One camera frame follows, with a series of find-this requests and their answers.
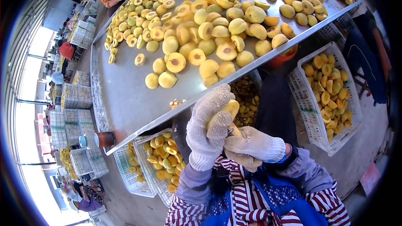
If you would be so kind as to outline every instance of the jar lid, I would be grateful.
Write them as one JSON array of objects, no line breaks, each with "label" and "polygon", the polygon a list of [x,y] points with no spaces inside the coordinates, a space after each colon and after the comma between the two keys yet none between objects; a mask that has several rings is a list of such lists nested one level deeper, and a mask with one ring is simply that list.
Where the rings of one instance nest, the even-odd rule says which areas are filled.
[{"label": "jar lid", "polygon": [[78,140],[80,141],[80,147],[86,148],[86,139],[85,139],[85,136],[80,136]]}]

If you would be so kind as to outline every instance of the blue clothing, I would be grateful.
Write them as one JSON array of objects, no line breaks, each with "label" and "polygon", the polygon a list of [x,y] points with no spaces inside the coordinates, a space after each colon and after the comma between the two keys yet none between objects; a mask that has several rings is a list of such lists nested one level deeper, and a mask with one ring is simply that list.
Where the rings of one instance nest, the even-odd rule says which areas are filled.
[{"label": "blue clothing", "polygon": [[64,75],[61,71],[56,71],[52,74],[52,81],[56,84],[63,84],[64,83]]}]

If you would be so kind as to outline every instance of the gray sleeve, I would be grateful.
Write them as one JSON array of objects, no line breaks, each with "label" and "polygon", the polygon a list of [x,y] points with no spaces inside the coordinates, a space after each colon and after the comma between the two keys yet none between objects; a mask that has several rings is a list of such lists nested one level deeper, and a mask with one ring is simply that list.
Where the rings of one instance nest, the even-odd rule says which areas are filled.
[{"label": "gray sleeve", "polygon": [[302,195],[331,188],[334,180],[324,167],[309,157],[310,151],[298,148],[298,152],[299,157],[277,174],[290,179]]},{"label": "gray sleeve", "polygon": [[212,169],[201,172],[194,170],[190,164],[180,173],[180,184],[175,195],[189,204],[206,203],[209,197],[209,187],[203,190],[193,188],[202,186],[211,178]]}]

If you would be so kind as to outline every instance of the metal wall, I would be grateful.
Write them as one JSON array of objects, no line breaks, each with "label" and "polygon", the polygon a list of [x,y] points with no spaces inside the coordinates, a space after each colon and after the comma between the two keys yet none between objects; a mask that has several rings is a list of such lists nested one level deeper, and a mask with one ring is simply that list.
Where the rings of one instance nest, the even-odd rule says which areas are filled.
[{"label": "metal wall", "polygon": [[53,31],[62,28],[66,19],[71,17],[74,3],[72,0],[50,0],[43,27]]},{"label": "metal wall", "polygon": [[14,157],[18,160],[18,152],[15,144],[15,107],[20,93],[20,82],[23,77],[23,69],[27,60],[28,51],[38,29],[42,26],[49,0],[32,0],[22,9],[14,24],[12,34],[8,40],[5,58],[7,67],[4,85],[2,86],[1,103],[4,108],[5,132],[8,142],[11,144]]}]

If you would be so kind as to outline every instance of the concrete floor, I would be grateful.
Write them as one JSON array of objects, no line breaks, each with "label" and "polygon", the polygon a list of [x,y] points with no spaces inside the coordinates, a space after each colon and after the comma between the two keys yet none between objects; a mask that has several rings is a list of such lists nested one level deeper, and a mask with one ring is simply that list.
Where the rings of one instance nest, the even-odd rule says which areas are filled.
[{"label": "concrete floor", "polygon": [[[100,5],[97,16],[97,32],[102,31],[107,21],[106,8]],[[81,61],[76,66],[79,71],[90,71],[90,50],[84,52]],[[303,120],[294,102],[293,111],[296,121],[298,142],[310,150],[310,157],[324,166],[331,176],[338,181],[337,194],[341,199],[355,189],[359,179],[365,173],[369,164],[384,150],[384,134],[388,126],[387,109],[385,105],[373,106],[373,98],[363,94],[360,105],[363,121],[360,130],[334,156],[310,144],[305,132]],[[106,192],[105,205],[107,211],[99,218],[106,225],[163,225],[168,208],[157,196],[145,198],[133,195],[126,189],[118,171],[113,156],[104,156],[110,173],[100,178]]]}]

